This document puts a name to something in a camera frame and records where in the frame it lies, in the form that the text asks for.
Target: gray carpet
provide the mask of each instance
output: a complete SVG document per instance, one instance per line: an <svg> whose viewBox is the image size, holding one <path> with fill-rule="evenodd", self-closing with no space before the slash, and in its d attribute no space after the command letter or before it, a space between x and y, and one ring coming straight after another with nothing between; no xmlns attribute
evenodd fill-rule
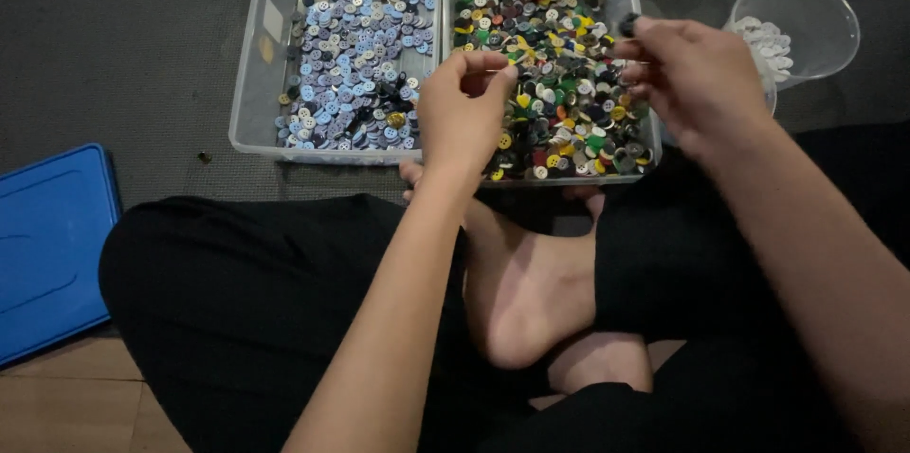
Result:
<svg viewBox="0 0 910 453"><path fill-rule="evenodd" d="M720 26L734 0L643 0ZM781 94L792 131L910 118L905 0L848 0L862 46L847 70ZM368 191L390 168L286 166L233 151L228 117L249 0L2 0L0 172L68 148L108 148L130 207L175 193L231 200ZM196 157L208 151L213 160Z"/></svg>

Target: black pants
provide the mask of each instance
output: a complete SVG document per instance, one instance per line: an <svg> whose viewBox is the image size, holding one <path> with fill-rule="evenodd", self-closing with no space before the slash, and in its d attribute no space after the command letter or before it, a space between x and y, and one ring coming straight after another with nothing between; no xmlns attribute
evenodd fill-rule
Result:
<svg viewBox="0 0 910 453"><path fill-rule="evenodd" d="M893 213L899 195L910 194L908 126L798 137L905 263L906 228ZM876 173L883 163L887 177ZM279 450L402 214L364 194L304 203L175 197L124 214L102 254L101 289L147 383L194 451ZM546 392L545 361L500 371L468 339L462 250L453 255L439 323L421 451L855 445L733 217L682 157L607 203L598 225L595 328L688 340L658 371L652 394L597 384L535 412L526 402Z"/></svg>

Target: forearm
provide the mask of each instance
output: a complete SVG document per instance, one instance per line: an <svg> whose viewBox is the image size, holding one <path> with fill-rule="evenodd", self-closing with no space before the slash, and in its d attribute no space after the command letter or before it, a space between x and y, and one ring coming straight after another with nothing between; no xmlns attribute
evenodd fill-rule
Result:
<svg viewBox="0 0 910 453"><path fill-rule="evenodd" d="M760 130L707 170L845 411L906 417L910 274L782 129Z"/></svg>
<svg viewBox="0 0 910 453"><path fill-rule="evenodd" d="M413 451L470 189L426 174L284 451Z"/></svg>

